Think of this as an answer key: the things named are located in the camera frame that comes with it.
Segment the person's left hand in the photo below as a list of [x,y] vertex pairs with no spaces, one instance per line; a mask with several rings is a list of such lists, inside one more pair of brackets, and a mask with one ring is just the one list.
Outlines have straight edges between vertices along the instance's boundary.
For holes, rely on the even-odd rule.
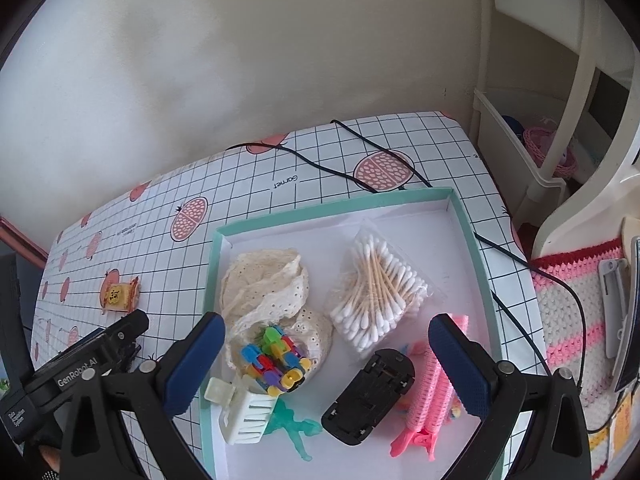
[[47,445],[39,445],[38,451],[44,460],[43,480],[60,480],[61,451]]

